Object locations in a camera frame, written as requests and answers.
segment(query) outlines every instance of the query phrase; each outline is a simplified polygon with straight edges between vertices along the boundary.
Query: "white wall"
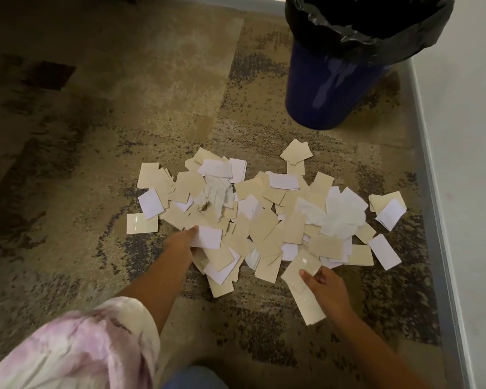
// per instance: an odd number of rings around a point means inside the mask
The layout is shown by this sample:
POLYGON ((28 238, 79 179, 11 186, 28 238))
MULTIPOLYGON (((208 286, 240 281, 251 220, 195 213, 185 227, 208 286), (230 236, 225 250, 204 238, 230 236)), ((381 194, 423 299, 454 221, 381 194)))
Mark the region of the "white wall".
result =
POLYGON ((484 389, 486 0, 455 1, 438 43, 413 66, 470 386, 484 389))

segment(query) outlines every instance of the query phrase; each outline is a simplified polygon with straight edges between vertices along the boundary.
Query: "trash can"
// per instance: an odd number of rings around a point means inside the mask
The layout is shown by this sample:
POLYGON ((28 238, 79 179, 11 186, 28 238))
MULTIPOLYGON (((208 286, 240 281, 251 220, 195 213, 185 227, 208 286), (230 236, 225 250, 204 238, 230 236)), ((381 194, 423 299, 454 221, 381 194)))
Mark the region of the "trash can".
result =
POLYGON ((454 0, 286 0, 294 36, 286 110, 336 127, 393 64, 436 43, 454 0))

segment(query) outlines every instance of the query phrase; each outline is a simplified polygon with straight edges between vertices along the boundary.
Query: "tie-dye shirt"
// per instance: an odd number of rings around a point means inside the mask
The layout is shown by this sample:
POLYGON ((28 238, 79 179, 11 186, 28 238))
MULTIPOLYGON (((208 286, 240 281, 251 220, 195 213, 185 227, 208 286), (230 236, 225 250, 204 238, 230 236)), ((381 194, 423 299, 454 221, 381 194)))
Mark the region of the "tie-dye shirt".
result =
POLYGON ((0 362, 0 388, 152 388, 159 352, 149 311, 117 297, 36 330, 0 362))

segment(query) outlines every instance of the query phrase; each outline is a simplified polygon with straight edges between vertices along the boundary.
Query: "person's left hand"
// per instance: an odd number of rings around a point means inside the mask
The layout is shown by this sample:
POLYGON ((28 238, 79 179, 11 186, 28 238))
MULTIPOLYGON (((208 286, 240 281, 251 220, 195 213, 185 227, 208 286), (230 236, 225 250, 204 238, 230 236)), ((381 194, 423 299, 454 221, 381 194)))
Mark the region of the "person's left hand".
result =
POLYGON ((183 230, 167 237, 164 241, 164 251, 170 250, 179 257, 187 258, 189 262, 193 260, 193 254, 196 250, 191 247, 191 242, 198 233, 198 226, 189 230, 183 230))

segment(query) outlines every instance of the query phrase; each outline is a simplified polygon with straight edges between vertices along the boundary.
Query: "patterned carpet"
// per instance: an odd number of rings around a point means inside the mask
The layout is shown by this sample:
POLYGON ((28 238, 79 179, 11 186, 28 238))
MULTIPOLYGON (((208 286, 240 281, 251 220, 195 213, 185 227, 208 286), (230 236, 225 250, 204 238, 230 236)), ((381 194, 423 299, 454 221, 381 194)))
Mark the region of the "patterned carpet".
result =
MULTIPOLYGON (((0 0, 0 358, 58 314, 114 295, 162 251, 167 223, 125 234, 141 162, 176 175, 202 146, 246 159, 254 177, 285 172, 279 155, 297 138, 313 152, 308 183, 320 170, 364 198, 402 192, 408 213, 386 237, 403 264, 336 272, 389 345, 442 365, 398 74, 335 130, 305 129, 284 107, 291 44, 284 18, 214 6, 0 0)), ((235 292, 213 299, 189 269, 159 379, 203 360, 231 387, 365 386, 329 323, 304 325, 285 283, 240 273, 235 292)))

